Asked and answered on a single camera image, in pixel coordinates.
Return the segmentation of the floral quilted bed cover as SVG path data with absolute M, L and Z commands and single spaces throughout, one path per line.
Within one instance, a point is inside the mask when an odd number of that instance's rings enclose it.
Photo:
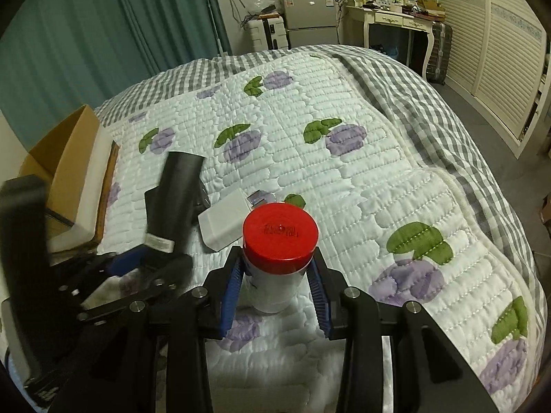
M 205 159 L 235 190 L 303 207 L 349 284 L 420 302 L 501 412 L 528 397 L 546 302 L 517 214 L 436 90 L 361 47 L 257 52 L 177 66 L 97 110 L 119 145 L 101 252 L 142 242 L 166 155 Z

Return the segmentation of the black wallet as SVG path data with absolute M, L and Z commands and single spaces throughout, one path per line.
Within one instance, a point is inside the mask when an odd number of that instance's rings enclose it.
M 201 179 L 196 181 L 193 191 L 176 192 L 172 198 L 164 194 L 158 198 L 158 192 L 159 188 L 155 187 L 144 193 L 148 226 L 154 225 L 165 214 L 169 218 L 174 215 L 177 220 L 183 216 L 191 224 L 197 224 L 199 214 L 211 207 L 206 186 Z

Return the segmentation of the white usb charger block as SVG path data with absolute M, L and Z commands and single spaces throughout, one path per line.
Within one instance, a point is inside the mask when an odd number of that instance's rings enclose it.
M 249 213 L 272 200 L 272 194 L 261 189 L 249 195 L 235 189 L 198 215 L 202 242 L 215 252 L 231 245 L 242 237 Z

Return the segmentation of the tall black remote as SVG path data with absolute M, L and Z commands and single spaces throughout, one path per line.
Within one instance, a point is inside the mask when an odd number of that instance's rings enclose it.
M 186 251 L 204 160 L 186 152 L 168 153 L 159 184 L 147 191 L 144 245 L 167 255 Z

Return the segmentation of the white dressing table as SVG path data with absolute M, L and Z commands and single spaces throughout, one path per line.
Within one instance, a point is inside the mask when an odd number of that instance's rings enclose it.
M 382 9 L 366 9 L 364 7 L 356 7 L 350 5 L 346 5 L 345 9 L 346 15 L 352 21 L 360 22 L 362 24 L 362 47 L 365 47 L 365 49 L 368 49 L 370 47 L 370 28 L 373 25 L 387 26 L 406 30 L 409 35 L 408 52 L 406 56 L 407 63 L 411 59 L 411 53 L 413 51 L 413 32 L 426 34 L 427 47 L 425 51 L 424 61 L 422 63 L 421 76 L 423 77 L 423 79 L 428 80 L 427 71 L 429 66 L 429 59 L 432 56 L 433 47 L 435 44 L 435 37 L 433 34 L 433 21 L 414 17 L 413 15 L 397 13 Z

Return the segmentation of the white louvered wardrobe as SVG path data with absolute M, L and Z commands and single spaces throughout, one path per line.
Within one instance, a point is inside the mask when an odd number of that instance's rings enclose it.
M 446 81 L 517 158 L 550 129 L 550 38 L 526 0 L 439 0 L 453 31 Z

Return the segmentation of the blue basket under table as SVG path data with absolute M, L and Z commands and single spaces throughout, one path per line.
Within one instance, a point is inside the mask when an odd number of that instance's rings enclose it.
M 375 44 L 371 46 L 371 49 L 384 54 L 399 63 L 406 64 L 407 52 L 397 44 Z

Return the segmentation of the small grey refrigerator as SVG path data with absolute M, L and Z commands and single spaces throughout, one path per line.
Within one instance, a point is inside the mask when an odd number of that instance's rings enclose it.
M 282 0 L 290 47 L 336 45 L 335 0 Z

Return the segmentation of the grey striped suitcase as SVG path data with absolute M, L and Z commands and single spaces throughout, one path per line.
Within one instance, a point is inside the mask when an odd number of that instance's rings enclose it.
M 444 85 L 450 60 L 453 29 L 445 22 L 435 22 L 433 36 L 433 51 L 430 54 L 426 77 L 429 82 Z

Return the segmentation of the brown cardboard box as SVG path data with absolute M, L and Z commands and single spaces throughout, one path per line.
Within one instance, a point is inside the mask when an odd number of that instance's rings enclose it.
M 89 107 L 83 105 L 54 127 L 28 153 L 19 175 L 47 184 L 49 251 L 91 249 L 102 241 L 107 199 L 119 146 Z

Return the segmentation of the teal window curtain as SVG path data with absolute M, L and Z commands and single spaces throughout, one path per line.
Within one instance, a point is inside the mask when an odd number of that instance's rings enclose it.
M 1 110 L 31 148 L 76 108 L 229 48 L 218 0 L 1 0 Z

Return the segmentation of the red capped white bottle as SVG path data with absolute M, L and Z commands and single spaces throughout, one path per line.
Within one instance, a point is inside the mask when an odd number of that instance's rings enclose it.
M 275 314 L 290 305 L 318 240 L 314 218 L 292 204 L 264 204 L 246 217 L 243 254 L 254 309 Z

